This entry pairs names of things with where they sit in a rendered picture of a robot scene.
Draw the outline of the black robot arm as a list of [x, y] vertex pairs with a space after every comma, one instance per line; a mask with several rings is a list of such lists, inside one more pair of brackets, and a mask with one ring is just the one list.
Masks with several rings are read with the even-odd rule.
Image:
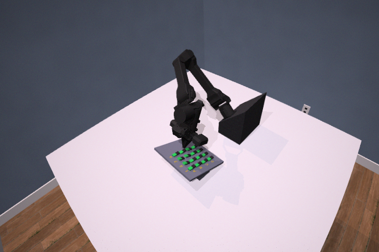
[[[177, 105], [174, 107], [174, 119], [178, 124], [172, 127], [172, 133], [177, 138], [186, 137], [191, 133], [190, 123], [185, 122], [191, 119], [198, 120], [202, 107], [204, 106], [203, 102], [199, 99], [192, 102], [196, 98], [196, 92], [194, 87], [189, 83], [186, 69], [192, 73], [198, 83], [205, 90], [207, 93], [207, 101], [215, 110], [220, 111], [224, 117], [223, 120], [231, 117], [237, 111], [234, 111], [229, 104], [231, 102], [230, 97], [211, 84], [197, 65], [196, 57], [191, 50], [186, 49], [183, 51], [172, 62], [172, 65], [175, 70], [178, 85], [176, 90]], [[226, 102], [226, 104], [219, 106], [224, 102]]]

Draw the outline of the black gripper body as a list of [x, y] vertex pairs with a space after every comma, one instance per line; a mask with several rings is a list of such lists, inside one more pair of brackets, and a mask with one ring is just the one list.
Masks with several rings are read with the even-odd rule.
[[[196, 145], [196, 146], [202, 146], [202, 145], [205, 145], [207, 144], [208, 142], [208, 138], [206, 136], [204, 136], [203, 134], [199, 134], [196, 133], [195, 131], [197, 131], [198, 129], [196, 128], [197, 127], [197, 124], [200, 123], [200, 120], [188, 120], [186, 121], [185, 123], [189, 122], [190, 125], [191, 125], [191, 133], [187, 136], [189, 139], [192, 139], [192, 142]], [[173, 127], [175, 126], [176, 124], [178, 124], [178, 122], [174, 120], [172, 120], [170, 122], [170, 126]]]

